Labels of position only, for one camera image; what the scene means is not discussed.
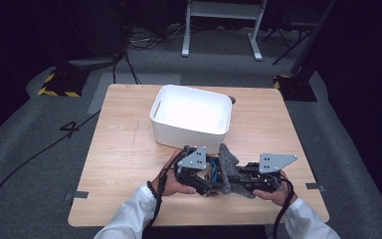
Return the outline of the dark slanted post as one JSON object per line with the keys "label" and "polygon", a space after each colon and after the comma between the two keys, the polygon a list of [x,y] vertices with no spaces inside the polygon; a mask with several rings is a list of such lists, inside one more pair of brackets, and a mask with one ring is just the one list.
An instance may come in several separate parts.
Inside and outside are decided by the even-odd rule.
{"label": "dark slanted post", "polygon": [[326,21],[331,9],[333,8],[335,2],[336,2],[336,0],[329,0],[329,3],[327,4],[327,7],[326,7],[324,13],[321,15],[319,22],[315,26],[314,30],[311,32],[310,36],[307,39],[307,43],[304,45],[300,54],[296,58],[293,66],[291,67],[290,72],[294,76],[299,74],[299,72],[303,66],[303,63],[305,62],[305,60],[307,58],[309,50],[311,49],[311,47],[315,41],[315,38],[317,37],[318,33],[320,32],[320,30],[321,30],[324,22]]}

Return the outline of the black folding stand legs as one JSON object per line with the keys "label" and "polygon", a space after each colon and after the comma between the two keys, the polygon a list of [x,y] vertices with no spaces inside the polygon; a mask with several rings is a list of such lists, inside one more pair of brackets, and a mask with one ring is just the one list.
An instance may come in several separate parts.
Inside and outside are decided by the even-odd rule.
{"label": "black folding stand legs", "polygon": [[274,35],[277,35],[286,46],[286,50],[273,61],[273,65],[278,64],[304,40],[308,39],[316,26],[317,24],[313,22],[296,20],[290,22],[284,21],[274,27],[271,27],[268,34],[263,38],[263,42],[266,42]]}

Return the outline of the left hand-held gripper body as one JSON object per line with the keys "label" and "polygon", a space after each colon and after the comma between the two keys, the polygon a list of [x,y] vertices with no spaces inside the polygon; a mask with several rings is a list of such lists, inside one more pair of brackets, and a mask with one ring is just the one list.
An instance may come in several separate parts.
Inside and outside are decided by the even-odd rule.
{"label": "left hand-held gripper body", "polygon": [[200,195],[206,194],[212,185],[198,173],[207,169],[206,147],[185,145],[174,162],[174,175],[181,184],[193,187]]}

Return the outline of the white plastic bin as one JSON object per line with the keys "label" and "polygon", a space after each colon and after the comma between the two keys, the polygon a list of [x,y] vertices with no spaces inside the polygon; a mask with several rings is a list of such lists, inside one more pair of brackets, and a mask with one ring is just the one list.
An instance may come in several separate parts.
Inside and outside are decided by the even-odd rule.
{"label": "white plastic bin", "polygon": [[205,146],[208,154],[217,154],[229,131],[232,105],[223,94],[163,86],[149,113],[155,141],[178,148]]}

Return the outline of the blue toy car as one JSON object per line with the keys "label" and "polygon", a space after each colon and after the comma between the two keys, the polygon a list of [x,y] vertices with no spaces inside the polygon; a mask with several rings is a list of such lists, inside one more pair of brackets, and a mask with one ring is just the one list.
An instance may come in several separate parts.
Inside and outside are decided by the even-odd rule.
{"label": "blue toy car", "polygon": [[205,175],[205,179],[211,184],[211,188],[207,192],[207,195],[218,195],[221,187],[221,179],[219,176],[219,164],[217,159],[213,158],[209,161],[209,170]]}

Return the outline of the black yellow striped stand base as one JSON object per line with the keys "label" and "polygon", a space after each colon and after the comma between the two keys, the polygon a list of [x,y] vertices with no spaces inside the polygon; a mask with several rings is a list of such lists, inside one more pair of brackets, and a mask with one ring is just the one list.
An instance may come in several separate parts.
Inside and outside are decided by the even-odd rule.
{"label": "black yellow striped stand base", "polygon": [[90,71],[62,72],[53,69],[38,91],[39,96],[79,98]]}
{"label": "black yellow striped stand base", "polygon": [[285,101],[316,102],[316,96],[309,82],[301,81],[297,76],[276,75],[273,83]]}

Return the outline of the person's left hand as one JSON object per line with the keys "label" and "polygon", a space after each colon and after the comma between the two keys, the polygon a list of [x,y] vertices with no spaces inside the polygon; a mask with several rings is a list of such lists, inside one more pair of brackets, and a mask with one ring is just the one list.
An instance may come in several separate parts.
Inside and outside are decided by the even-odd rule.
{"label": "person's left hand", "polygon": [[174,170],[172,169],[173,162],[175,161],[175,157],[181,152],[180,149],[176,149],[171,155],[170,159],[165,163],[162,173],[166,174],[166,180],[164,183],[164,189],[161,193],[162,196],[171,196],[176,193],[182,194],[195,194],[196,189],[194,187],[181,184],[177,181]]}

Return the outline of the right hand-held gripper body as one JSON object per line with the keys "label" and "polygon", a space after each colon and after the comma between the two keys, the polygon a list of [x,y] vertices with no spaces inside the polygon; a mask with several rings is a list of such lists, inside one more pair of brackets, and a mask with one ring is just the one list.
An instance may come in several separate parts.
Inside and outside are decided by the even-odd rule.
{"label": "right hand-held gripper body", "polygon": [[281,170],[298,159],[295,154],[260,154],[259,173],[248,173],[254,180],[254,188],[266,192],[274,192],[282,186]]}

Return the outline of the grey round stand foot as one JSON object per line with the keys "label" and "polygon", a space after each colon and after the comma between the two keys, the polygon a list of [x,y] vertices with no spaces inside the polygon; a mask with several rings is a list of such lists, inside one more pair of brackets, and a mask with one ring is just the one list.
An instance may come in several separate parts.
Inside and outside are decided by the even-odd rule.
{"label": "grey round stand foot", "polygon": [[116,57],[91,57],[69,60],[69,65],[79,71],[93,71],[112,66],[115,62]]}

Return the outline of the person's right hand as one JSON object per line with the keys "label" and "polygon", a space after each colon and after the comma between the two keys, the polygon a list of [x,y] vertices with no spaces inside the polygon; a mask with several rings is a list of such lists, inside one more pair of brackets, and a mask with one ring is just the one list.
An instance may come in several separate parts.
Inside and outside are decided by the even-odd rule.
{"label": "person's right hand", "polygon": [[293,204],[298,199],[298,196],[295,193],[290,192],[289,186],[286,182],[283,182],[282,188],[276,190],[275,192],[266,192],[255,189],[253,194],[264,200],[270,200],[278,206],[284,206],[289,196],[291,196],[291,200],[289,201],[290,204]]}

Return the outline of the grey fuzzy cloth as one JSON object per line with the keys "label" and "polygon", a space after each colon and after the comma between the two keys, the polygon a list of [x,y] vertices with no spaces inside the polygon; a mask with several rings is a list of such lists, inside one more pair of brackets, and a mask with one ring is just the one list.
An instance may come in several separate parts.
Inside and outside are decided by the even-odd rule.
{"label": "grey fuzzy cloth", "polygon": [[[220,161],[220,167],[222,171],[222,180],[223,180],[223,186],[220,188],[220,191],[223,194],[231,194],[234,193],[230,190],[230,183],[228,178],[230,176],[238,176],[242,178],[249,178],[248,174],[239,172],[236,167],[239,163],[239,159],[227,148],[227,146],[224,143],[221,143],[219,146],[219,161]],[[255,195],[253,192],[244,192],[244,193],[236,193],[239,195],[242,195],[249,199],[254,199]]]}

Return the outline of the grey tape strip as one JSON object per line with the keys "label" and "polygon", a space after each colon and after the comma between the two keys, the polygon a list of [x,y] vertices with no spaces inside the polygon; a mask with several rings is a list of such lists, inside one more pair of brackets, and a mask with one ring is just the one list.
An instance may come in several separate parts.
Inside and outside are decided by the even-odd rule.
{"label": "grey tape strip", "polygon": [[74,201],[75,199],[87,199],[89,196],[89,193],[87,191],[75,191],[67,193],[64,196],[64,199],[66,201]]}
{"label": "grey tape strip", "polygon": [[316,182],[314,182],[314,183],[306,183],[305,186],[306,186],[306,188],[308,190],[317,189],[320,192],[323,192],[323,191],[326,190],[325,187],[322,184],[319,184],[319,183],[316,183]]}

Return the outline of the white metal stand frame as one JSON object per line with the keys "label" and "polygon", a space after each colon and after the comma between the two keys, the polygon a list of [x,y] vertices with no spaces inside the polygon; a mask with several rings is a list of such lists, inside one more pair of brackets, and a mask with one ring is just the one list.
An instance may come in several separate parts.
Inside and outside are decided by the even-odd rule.
{"label": "white metal stand frame", "polygon": [[257,43],[262,19],[268,0],[261,0],[258,4],[239,4],[222,2],[202,2],[188,0],[185,12],[185,36],[183,39],[181,55],[186,58],[190,55],[191,18],[208,17],[222,19],[254,20],[253,31],[248,34],[253,55],[256,61],[261,61],[263,55]]}

